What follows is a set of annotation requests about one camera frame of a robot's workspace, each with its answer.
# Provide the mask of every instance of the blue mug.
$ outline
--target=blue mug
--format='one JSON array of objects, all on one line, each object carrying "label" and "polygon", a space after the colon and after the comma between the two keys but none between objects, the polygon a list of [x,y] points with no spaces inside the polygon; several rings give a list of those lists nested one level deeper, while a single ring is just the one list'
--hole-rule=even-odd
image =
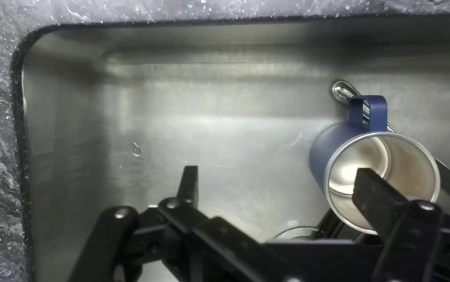
[{"label": "blue mug", "polygon": [[[363,122],[365,105],[369,107],[368,123]],[[440,191],[434,157],[414,139],[387,131],[387,102],[379,95],[351,98],[348,120],[315,139],[309,163],[335,214],[350,227],[368,234],[376,232],[351,198],[358,168],[373,169],[407,197],[435,202]]]}]

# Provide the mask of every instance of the metal spoon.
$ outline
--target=metal spoon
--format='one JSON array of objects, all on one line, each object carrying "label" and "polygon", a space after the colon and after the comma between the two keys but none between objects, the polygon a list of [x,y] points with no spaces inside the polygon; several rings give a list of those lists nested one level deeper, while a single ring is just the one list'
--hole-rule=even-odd
[{"label": "metal spoon", "polygon": [[[361,93],[359,93],[359,91],[357,91],[352,84],[343,79],[333,81],[329,88],[329,93],[334,100],[347,106],[350,98],[361,95]],[[368,107],[364,107],[362,115],[364,120],[369,121]],[[387,123],[387,130],[390,132],[399,133],[399,131],[390,125],[390,123]],[[441,177],[441,188],[450,196],[450,169],[438,159],[436,159],[436,163]]]}]

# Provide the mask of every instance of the sink wall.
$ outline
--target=sink wall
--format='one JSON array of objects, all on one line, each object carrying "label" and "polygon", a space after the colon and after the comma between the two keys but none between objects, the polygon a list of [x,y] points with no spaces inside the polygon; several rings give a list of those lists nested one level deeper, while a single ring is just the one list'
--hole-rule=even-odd
[{"label": "sink wall", "polygon": [[[450,166],[450,38],[386,31],[312,22],[44,36],[23,68],[37,281],[66,280],[106,207],[174,196],[185,165],[199,165],[199,209],[254,239],[317,225],[328,205],[308,152],[345,119],[328,93],[335,78],[384,95],[390,123]],[[171,279],[161,265],[147,277]]]}]

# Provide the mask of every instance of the water droplet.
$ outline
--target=water droplet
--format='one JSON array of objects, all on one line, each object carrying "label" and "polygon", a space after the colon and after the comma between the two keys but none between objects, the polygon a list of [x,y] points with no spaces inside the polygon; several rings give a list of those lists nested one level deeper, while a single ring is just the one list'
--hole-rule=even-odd
[{"label": "water droplet", "polygon": [[138,146],[138,144],[136,142],[133,142],[133,150],[132,150],[131,154],[135,157],[141,156],[140,146]]}]

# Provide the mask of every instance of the utensil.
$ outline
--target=utensil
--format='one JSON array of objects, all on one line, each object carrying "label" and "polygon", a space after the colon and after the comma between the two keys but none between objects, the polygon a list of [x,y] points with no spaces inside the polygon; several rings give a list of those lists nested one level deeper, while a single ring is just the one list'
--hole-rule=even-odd
[{"label": "utensil", "polygon": [[[360,96],[361,93],[352,86],[349,82],[343,79],[334,80],[330,86],[330,95],[337,102],[347,105],[349,104],[349,100],[354,96]],[[363,119],[368,122],[369,121],[369,108],[368,105],[363,107]],[[387,123],[387,130],[390,132],[399,133],[397,129],[395,129],[390,123]],[[439,174],[441,178],[441,189],[450,196],[450,169],[443,164],[443,162],[434,158],[437,167],[439,168]]]},{"label": "utensil", "polygon": [[[362,119],[365,103],[368,123]],[[368,234],[376,232],[351,198],[358,168],[372,168],[408,197],[435,202],[440,191],[439,171],[430,152],[407,136],[387,131],[387,102],[383,96],[349,99],[348,121],[330,127],[314,140],[309,163],[336,216]]]}]

